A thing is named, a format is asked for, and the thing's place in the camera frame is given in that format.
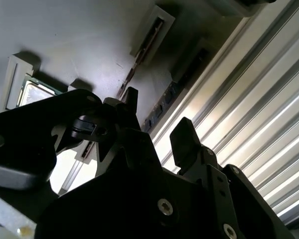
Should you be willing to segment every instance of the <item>ribbed aluminum surface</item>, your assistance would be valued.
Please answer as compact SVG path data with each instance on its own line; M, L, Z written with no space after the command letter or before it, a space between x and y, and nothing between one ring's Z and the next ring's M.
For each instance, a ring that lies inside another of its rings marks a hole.
M236 60L232 55L206 74L178 118L192 119L201 142L215 151L219 164L240 167L288 224L299 216L299 0L275 5L252 20L248 28L256 31L258 17L282 8L239 64L225 74ZM163 165L177 171L170 148L160 148L158 138L164 136L154 137Z

